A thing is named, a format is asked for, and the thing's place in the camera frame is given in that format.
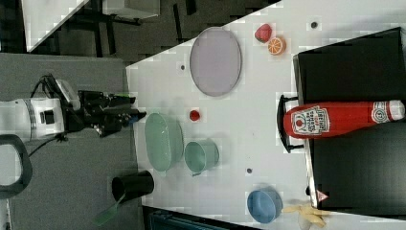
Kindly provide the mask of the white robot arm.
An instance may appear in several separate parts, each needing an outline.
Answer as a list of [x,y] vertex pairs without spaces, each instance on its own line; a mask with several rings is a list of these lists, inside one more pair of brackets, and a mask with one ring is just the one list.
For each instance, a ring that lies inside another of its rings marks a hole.
[[79,108],[61,98],[1,102],[1,134],[14,134],[30,142],[93,128],[103,138],[147,115],[132,107],[135,101],[135,97],[80,90]]

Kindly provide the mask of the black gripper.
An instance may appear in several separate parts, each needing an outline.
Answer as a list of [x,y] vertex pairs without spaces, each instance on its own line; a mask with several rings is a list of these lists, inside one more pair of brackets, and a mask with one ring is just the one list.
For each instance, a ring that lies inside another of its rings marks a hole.
[[85,128],[94,128],[101,138],[119,132],[122,126],[128,126],[146,117],[146,113],[136,108],[124,108],[134,104],[135,97],[108,94],[100,91],[79,91],[78,110],[65,112],[65,131],[78,132]]

